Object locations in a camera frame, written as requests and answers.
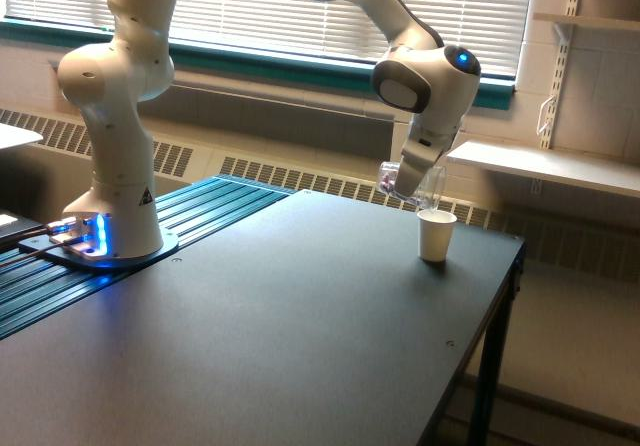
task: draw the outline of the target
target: heating vent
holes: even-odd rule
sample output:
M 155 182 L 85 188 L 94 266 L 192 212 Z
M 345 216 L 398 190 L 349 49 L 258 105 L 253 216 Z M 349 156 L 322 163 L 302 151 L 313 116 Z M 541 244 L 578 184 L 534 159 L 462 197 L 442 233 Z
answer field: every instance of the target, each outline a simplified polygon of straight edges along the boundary
M 0 122 L 40 133 L 38 145 L 70 153 L 91 156 L 91 141 L 83 124 L 67 123 L 41 116 L 0 109 Z M 182 178 L 193 149 L 154 141 L 153 169 L 156 173 Z
M 227 156 L 220 174 L 257 179 L 289 189 L 311 189 L 323 193 L 415 211 L 412 204 L 399 201 L 375 189 L 370 181 L 317 174 Z M 492 231 L 522 236 L 527 241 L 527 260 L 553 264 L 610 279 L 640 281 L 640 236 L 611 233 L 589 224 L 567 224 L 552 217 L 517 212 L 494 211 L 454 198 L 443 198 L 439 209 L 450 211 L 458 221 Z

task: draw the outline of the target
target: blue indicator light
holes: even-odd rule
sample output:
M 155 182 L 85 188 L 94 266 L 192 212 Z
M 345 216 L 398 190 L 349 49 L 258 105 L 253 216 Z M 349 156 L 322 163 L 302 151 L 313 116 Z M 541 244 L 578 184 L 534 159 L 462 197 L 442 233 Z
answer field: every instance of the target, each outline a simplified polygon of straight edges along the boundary
M 107 254 L 107 230 L 104 217 L 101 214 L 96 216 L 96 228 L 98 233 L 98 251 L 101 255 Z

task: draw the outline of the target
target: cable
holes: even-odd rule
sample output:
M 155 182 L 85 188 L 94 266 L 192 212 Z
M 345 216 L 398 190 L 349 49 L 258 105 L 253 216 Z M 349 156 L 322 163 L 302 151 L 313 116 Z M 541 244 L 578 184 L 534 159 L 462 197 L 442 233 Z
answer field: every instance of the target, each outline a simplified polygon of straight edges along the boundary
M 20 256 L 19 258 L 12 259 L 11 261 L 7 261 L 5 263 L 0 264 L 0 269 L 6 268 L 7 266 L 13 266 L 14 264 L 21 263 L 31 258 L 36 258 L 47 251 L 51 251 L 52 249 L 59 248 L 61 246 L 69 246 L 71 244 L 81 243 L 86 241 L 87 238 L 85 236 L 79 236 L 77 238 L 68 239 L 67 241 L 63 241 L 61 243 L 52 244 L 47 246 L 46 248 L 39 249 L 37 251 L 33 251 L 32 253 L 25 254 L 24 256 Z
M 42 228 L 38 228 L 35 229 L 33 231 L 26 231 L 22 234 L 19 234 L 17 236 L 12 236 L 11 239 L 14 242 L 18 242 L 18 241 L 22 241 L 24 239 L 29 239 L 29 238 L 33 238 L 34 236 L 40 236 L 41 234 L 47 234 L 47 228 L 46 227 L 42 227 Z

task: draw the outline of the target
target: window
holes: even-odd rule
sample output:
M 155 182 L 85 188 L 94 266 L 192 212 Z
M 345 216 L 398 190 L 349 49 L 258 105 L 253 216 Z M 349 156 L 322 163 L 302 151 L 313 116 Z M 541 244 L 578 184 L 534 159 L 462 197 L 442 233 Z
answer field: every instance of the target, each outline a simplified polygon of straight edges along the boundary
M 515 77 L 529 0 L 404 0 L 445 43 L 463 45 L 485 75 Z M 106 0 L 6 0 L 9 17 L 111 28 Z M 171 36 L 205 43 L 375 61 L 382 34 L 348 3 L 178 0 Z

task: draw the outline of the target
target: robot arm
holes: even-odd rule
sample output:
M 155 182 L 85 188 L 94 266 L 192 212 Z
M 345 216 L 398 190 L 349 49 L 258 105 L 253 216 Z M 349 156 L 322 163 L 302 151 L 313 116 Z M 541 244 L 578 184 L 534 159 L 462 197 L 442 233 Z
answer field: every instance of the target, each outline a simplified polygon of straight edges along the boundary
M 401 0 L 345 1 L 360 6 L 389 43 L 373 71 L 376 93 L 390 106 L 414 113 L 394 185 L 397 195 L 410 197 L 451 147 L 478 90 L 480 63 L 464 48 L 444 46 Z
M 87 125 L 94 172 L 91 189 L 64 211 L 77 224 L 58 240 L 86 236 L 73 248 L 87 259 L 135 258 L 163 245 L 153 200 L 153 140 L 137 103 L 173 80 L 168 40 L 175 4 L 108 0 L 116 24 L 111 43 L 81 47 L 60 63 L 60 87 Z
M 153 147 L 137 103 L 155 98 L 173 79 L 169 25 L 177 0 L 108 0 L 116 18 L 109 44 L 66 55 L 61 89 L 91 137 L 91 189 L 65 209 L 78 220 L 58 241 L 86 236 L 74 250 L 90 260 L 136 258 L 163 245 L 155 209 Z M 347 0 L 369 15 L 389 49 L 373 72 L 380 98 L 414 113 L 395 181 L 409 197 L 447 150 L 476 93 L 480 65 L 463 48 L 447 46 L 401 0 Z

